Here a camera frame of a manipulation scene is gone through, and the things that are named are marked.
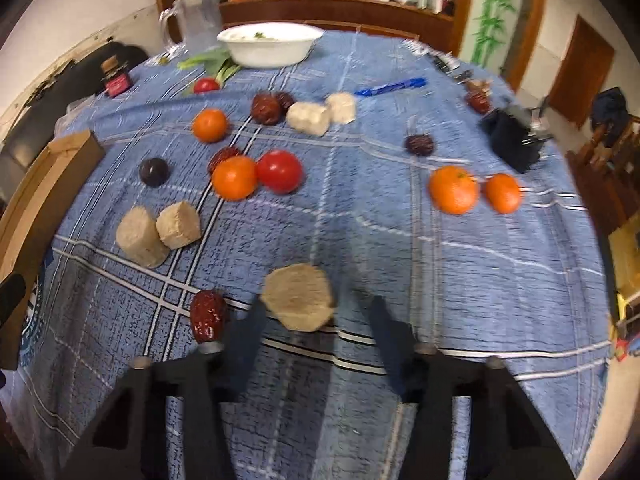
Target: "brown door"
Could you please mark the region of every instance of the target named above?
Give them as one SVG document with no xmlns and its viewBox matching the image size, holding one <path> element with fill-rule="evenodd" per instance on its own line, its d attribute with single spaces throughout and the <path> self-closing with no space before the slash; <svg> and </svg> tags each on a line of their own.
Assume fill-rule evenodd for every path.
<svg viewBox="0 0 640 480">
<path fill-rule="evenodd" d="M 580 16 L 549 94 L 549 105 L 580 128 L 611 68 L 613 47 Z"/>
</svg>

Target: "yellow object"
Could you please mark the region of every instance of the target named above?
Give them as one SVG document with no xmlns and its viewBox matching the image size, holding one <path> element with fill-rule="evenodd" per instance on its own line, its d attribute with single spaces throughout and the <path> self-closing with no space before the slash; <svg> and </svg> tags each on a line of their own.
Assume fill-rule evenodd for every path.
<svg viewBox="0 0 640 480">
<path fill-rule="evenodd" d="M 640 233 L 640 212 L 609 235 L 616 273 L 616 289 L 625 303 L 631 304 L 640 300 L 640 249 L 636 239 L 638 233 Z"/>
</svg>

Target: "bamboo wall decal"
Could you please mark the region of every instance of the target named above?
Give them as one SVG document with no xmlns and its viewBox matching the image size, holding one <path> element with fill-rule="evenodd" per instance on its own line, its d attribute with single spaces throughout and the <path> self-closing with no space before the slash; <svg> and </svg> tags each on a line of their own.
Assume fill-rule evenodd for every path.
<svg viewBox="0 0 640 480">
<path fill-rule="evenodd" d="M 480 21 L 480 28 L 474 34 L 476 43 L 472 63 L 486 68 L 495 50 L 505 43 L 502 39 L 505 12 L 516 12 L 512 0 L 484 0 L 482 3 L 482 16 L 476 18 Z"/>
</svg>

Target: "white wall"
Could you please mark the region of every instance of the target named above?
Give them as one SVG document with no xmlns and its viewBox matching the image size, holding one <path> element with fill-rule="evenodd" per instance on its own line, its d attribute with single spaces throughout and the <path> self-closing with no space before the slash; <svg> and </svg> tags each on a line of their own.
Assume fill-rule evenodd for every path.
<svg viewBox="0 0 640 480">
<path fill-rule="evenodd" d="M 0 113 L 65 52 L 155 0 L 33 0 L 0 50 Z"/>
<path fill-rule="evenodd" d="M 616 51 L 602 89 L 619 86 L 626 96 L 629 112 L 640 115 L 640 62 L 599 0 L 546 0 L 540 34 L 522 80 L 522 90 L 536 100 L 549 93 L 569 47 L 578 14 Z"/>
</svg>

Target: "red label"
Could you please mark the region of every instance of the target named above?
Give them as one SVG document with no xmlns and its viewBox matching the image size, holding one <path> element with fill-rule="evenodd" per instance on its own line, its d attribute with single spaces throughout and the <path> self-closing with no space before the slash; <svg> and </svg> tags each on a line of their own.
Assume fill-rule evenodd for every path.
<svg viewBox="0 0 640 480">
<path fill-rule="evenodd" d="M 107 94 L 109 97 L 116 97 L 116 95 L 122 94 L 125 90 L 131 88 L 131 82 L 126 74 L 120 74 L 119 76 L 107 81 Z"/>
</svg>

